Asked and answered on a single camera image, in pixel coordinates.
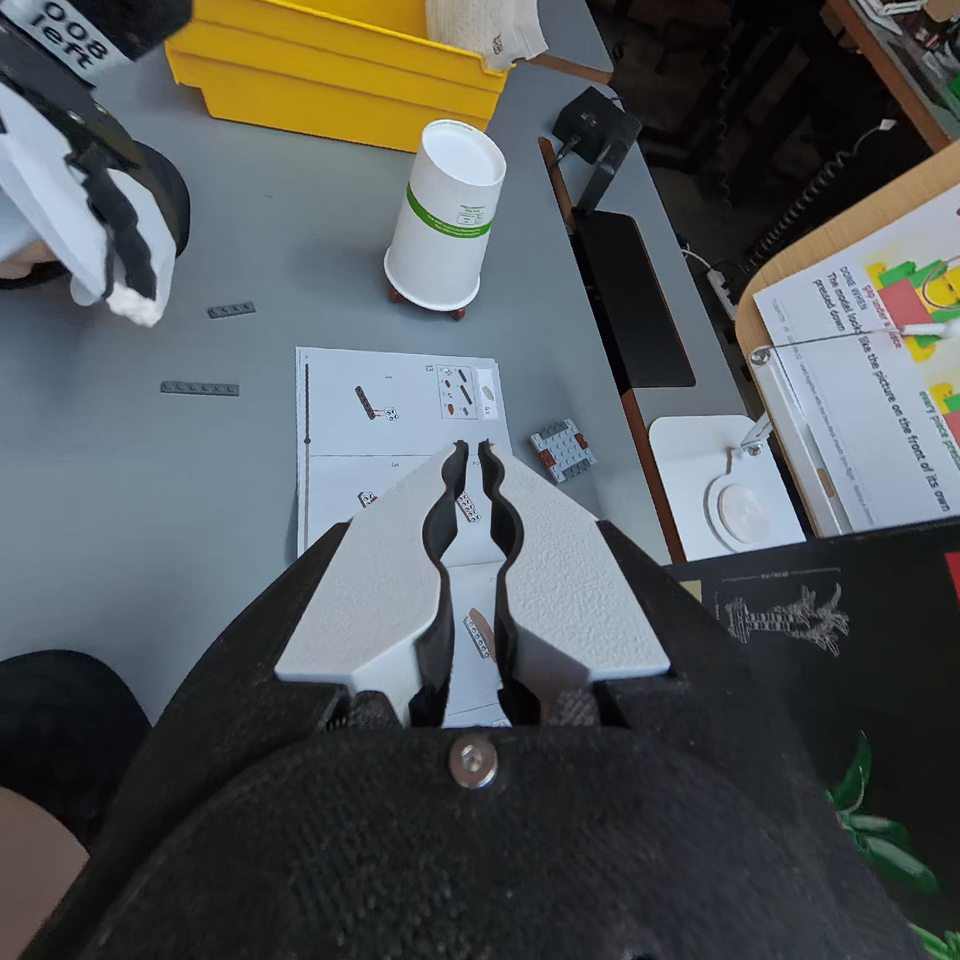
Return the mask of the white paper cup green band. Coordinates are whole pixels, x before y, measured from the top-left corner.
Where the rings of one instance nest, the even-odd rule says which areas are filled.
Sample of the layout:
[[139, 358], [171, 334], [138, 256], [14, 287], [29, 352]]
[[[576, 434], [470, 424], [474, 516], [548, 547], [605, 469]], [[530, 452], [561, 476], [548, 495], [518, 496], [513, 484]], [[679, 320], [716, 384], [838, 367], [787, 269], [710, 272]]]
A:
[[383, 261], [407, 303], [449, 314], [475, 299], [506, 172], [474, 126], [438, 119], [423, 129]]

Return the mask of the black stand post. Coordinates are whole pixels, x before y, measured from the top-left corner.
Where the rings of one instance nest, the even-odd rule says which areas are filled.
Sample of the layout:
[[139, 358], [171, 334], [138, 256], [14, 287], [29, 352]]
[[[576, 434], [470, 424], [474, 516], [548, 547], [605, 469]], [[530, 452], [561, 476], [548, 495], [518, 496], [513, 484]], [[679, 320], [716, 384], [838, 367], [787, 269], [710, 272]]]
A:
[[573, 152], [591, 166], [589, 180], [576, 205], [582, 217], [594, 213], [631, 148], [638, 144], [641, 130], [642, 123], [634, 114], [614, 105], [606, 119], [598, 118], [591, 131], [581, 135]]

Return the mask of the black flat mat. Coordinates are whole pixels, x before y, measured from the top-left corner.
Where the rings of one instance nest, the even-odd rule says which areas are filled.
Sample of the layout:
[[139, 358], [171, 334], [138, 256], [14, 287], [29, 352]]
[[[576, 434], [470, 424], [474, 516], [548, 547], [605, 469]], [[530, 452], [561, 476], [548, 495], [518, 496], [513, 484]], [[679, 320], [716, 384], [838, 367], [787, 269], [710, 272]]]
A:
[[571, 246], [619, 393], [695, 375], [634, 218], [574, 209]]

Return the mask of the small black box device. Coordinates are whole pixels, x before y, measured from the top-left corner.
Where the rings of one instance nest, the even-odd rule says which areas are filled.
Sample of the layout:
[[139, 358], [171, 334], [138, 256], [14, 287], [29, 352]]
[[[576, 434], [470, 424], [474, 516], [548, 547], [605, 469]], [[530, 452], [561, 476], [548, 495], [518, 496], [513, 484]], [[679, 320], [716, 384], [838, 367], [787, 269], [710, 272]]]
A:
[[592, 86], [583, 90], [560, 110], [552, 127], [551, 135], [560, 142], [555, 163], [571, 153], [587, 163], [596, 162], [624, 116], [616, 100]]

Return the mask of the grey and brown lego assembly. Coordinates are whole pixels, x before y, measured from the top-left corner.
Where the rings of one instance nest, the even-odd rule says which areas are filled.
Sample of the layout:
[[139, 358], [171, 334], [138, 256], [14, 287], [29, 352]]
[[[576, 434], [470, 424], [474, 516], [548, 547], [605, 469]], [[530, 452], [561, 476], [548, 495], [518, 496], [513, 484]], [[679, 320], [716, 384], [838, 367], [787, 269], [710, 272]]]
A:
[[541, 427], [530, 436], [530, 442], [537, 459], [557, 485], [587, 472], [596, 464], [589, 443], [569, 417]]

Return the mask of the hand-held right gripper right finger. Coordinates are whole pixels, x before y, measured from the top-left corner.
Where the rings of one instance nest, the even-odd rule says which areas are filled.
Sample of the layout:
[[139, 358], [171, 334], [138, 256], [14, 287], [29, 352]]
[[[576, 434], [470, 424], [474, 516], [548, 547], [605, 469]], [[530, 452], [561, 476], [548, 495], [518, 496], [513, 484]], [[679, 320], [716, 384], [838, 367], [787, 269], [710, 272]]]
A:
[[496, 576], [495, 660], [511, 726], [564, 694], [667, 674], [668, 655], [589, 510], [490, 441], [478, 446]]

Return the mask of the person's leg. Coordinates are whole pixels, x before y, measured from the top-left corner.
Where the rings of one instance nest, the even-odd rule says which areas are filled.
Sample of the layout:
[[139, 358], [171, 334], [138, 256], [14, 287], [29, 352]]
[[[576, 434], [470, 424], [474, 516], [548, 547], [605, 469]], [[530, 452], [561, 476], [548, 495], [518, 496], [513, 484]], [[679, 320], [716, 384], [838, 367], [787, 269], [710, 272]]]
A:
[[89, 859], [60, 821], [1, 789], [1, 957], [16, 959]]

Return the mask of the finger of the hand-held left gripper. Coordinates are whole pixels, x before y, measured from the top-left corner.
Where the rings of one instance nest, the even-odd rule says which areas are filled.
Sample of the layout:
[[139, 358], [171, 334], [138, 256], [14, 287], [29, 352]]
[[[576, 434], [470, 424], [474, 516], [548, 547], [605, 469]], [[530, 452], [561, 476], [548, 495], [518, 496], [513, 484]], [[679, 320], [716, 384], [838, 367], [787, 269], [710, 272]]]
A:
[[106, 228], [90, 209], [85, 174], [69, 162], [70, 130], [107, 113], [86, 95], [82, 107], [49, 115], [2, 83], [2, 289], [71, 276], [81, 306], [114, 304], [114, 254]]
[[166, 303], [178, 249], [178, 212], [169, 222], [169, 194], [128, 172], [88, 174], [88, 300]]

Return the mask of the lego instruction booklet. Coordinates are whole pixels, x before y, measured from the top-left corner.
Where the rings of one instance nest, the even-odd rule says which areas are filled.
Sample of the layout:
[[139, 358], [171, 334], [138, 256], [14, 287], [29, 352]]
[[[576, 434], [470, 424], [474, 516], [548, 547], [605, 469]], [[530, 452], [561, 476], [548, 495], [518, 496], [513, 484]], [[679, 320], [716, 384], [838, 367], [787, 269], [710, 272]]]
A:
[[442, 448], [465, 441], [457, 535], [442, 556], [454, 618], [454, 654], [441, 726], [508, 726], [499, 701], [493, 626], [504, 557], [490, 535], [490, 500], [478, 447], [511, 453], [498, 365], [488, 358], [434, 357], [319, 347], [296, 350], [298, 556], [322, 576], [344, 528]]

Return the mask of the stacked yellow plastic bins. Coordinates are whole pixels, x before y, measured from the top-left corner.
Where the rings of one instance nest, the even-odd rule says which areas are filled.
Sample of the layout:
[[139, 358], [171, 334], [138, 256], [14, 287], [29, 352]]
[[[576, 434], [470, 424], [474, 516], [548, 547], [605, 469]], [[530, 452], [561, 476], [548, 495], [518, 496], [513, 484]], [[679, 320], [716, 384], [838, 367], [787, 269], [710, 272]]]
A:
[[485, 132], [508, 76], [431, 41], [421, 1], [197, 1], [165, 50], [215, 118], [411, 154], [439, 119]]

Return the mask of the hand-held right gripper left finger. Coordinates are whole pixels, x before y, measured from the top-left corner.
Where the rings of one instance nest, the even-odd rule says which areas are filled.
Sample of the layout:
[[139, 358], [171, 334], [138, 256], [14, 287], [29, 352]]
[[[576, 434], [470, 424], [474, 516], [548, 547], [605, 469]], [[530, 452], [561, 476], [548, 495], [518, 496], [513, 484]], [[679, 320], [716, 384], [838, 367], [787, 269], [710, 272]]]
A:
[[464, 440], [443, 447], [344, 526], [277, 678], [380, 692], [404, 725], [443, 725], [454, 617], [442, 559], [468, 461]]

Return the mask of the white cloth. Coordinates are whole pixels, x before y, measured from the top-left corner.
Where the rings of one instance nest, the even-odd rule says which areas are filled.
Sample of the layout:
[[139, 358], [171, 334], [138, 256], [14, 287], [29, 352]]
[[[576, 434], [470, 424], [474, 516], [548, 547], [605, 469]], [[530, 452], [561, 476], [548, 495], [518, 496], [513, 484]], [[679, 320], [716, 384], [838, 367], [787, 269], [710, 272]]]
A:
[[537, 1], [426, 1], [428, 39], [477, 53], [502, 71], [546, 53]]

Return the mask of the wooden workbench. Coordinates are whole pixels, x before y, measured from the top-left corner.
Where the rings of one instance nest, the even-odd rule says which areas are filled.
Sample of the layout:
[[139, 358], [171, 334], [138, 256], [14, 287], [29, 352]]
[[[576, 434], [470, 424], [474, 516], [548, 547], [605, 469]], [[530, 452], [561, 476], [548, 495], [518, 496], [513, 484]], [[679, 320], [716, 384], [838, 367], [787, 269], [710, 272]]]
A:
[[937, 78], [924, 73], [913, 47], [891, 30], [875, 23], [858, 2], [826, 1], [824, 6], [866, 58], [894, 101], [933, 152], [959, 138], [957, 110], [946, 105], [947, 90], [935, 90]]

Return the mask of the person's black shorts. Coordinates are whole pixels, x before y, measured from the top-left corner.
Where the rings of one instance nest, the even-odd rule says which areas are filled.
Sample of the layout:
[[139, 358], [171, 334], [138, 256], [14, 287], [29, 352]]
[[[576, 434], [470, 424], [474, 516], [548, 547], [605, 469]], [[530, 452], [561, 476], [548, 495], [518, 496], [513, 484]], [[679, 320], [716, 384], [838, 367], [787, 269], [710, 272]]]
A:
[[126, 683], [94, 656], [52, 650], [1, 663], [1, 786], [87, 850], [151, 728]]

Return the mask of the white stand base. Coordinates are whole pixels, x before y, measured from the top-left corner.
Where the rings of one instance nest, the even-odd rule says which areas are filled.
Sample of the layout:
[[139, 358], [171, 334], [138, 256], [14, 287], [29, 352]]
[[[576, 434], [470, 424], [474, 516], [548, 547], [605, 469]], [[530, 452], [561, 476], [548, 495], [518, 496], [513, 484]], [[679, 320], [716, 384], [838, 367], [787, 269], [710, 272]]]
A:
[[806, 540], [770, 446], [767, 414], [665, 416], [649, 439], [685, 558]]

